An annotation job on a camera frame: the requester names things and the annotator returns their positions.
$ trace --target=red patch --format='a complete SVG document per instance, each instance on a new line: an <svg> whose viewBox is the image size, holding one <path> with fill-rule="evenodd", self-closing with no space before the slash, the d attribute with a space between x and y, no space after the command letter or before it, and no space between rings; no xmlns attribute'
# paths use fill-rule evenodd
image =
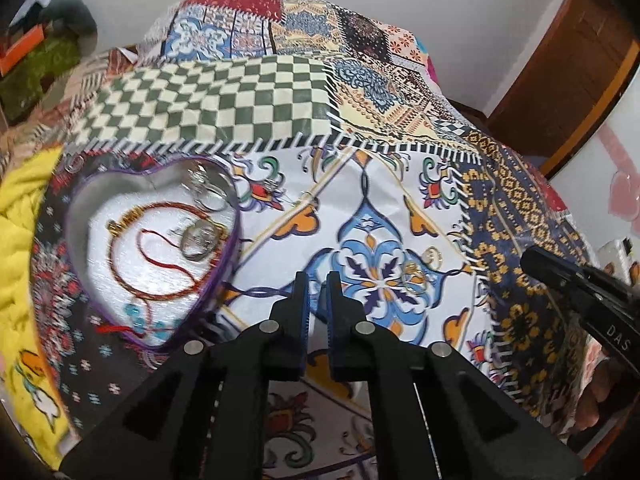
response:
<svg viewBox="0 0 640 480"><path fill-rule="evenodd" d="M241 10L277 22L282 18L282 0L185 0L183 3L184 6L193 4Z"/></svg>

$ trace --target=pink heart print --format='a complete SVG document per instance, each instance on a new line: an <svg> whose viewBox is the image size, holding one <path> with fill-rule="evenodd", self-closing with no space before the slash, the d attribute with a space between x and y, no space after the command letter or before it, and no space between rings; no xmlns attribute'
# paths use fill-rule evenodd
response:
<svg viewBox="0 0 640 480"><path fill-rule="evenodd" d="M613 176L609 194L609 212L627 222L640 216L640 178L619 171Z"/></svg>

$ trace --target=patchwork tablecloth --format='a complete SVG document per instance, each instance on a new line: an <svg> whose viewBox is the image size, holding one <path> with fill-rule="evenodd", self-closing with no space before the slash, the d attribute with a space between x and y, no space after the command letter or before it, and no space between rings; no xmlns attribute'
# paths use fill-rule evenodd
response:
<svg viewBox="0 0 640 480"><path fill-rule="evenodd" d="M63 129L74 154L60 160L45 204L82 178L70 156L124 154L116 167L213 156L234 175L244 226L220 323L238 332L266 318L296 270L315 294L338 270L369 319L415 344L450 342L532 416L562 429L585 335L519 257L537 243L583 262L586 248L549 212L539 175L451 107L411 33L322 0L185 0L138 52L140 67L103 86ZM55 230L47 214L41 208L36 232ZM402 279L407 262L426 282ZM46 357L84 434L161 358L95 333L100 320L79 296L57 313L71 345ZM35 306L40 333L51 334L56 305ZM366 394L328 381L316 308L312 329L306 380L272 390L265 475L371 478ZM91 359L85 345L96 349ZM120 359L130 363L126 384Z"/></svg>

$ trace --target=yellow cloth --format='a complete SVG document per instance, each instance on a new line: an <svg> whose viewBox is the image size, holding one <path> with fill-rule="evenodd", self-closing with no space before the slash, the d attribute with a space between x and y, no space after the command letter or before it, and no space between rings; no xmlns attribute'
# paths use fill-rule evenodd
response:
<svg viewBox="0 0 640 480"><path fill-rule="evenodd" d="M0 186L0 372L16 420L56 469L62 459L57 446L69 426L39 355L29 265L38 208L59 154L59 149L38 153L9 172Z"/></svg>

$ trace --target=metal rivet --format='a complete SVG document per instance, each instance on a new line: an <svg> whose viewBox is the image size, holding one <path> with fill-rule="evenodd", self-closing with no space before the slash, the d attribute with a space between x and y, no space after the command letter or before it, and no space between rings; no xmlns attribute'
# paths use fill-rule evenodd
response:
<svg viewBox="0 0 640 480"><path fill-rule="evenodd" d="M192 339L191 341L187 341L184 344L184 352L189 355L196 355L202 352L204 348L204 344L202 341L198 341L197 339Z"/></svg>
<svg viewBox="0 0 640 480"><path fill-rule="evenodd" d="M438 341L431 345L431 351L438 357L449 357L451 355L451 346L444 341Z"/></svg>
<svg viewBox="0 0 640 480"><path fill-rule="evenodd" d="M373 334L376 326L370 321L359 321L356 323L356 332L362 335Z"/></svg>
<svg viewBox="0 0 640 480"><path fill-rule="evenodd" d="M280 324L274 319L265 319L260 323L260 331L265 334L273 334L279 328Z"/></svg>

